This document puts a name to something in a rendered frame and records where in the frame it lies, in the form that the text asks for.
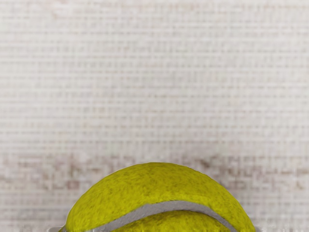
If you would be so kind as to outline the yellow-green tennis ball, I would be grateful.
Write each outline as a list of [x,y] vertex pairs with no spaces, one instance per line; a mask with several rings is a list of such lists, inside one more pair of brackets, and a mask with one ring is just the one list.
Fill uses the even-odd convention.
[[257,232],[230,192],[173,163],[133,165],[84,193],[59,232]]

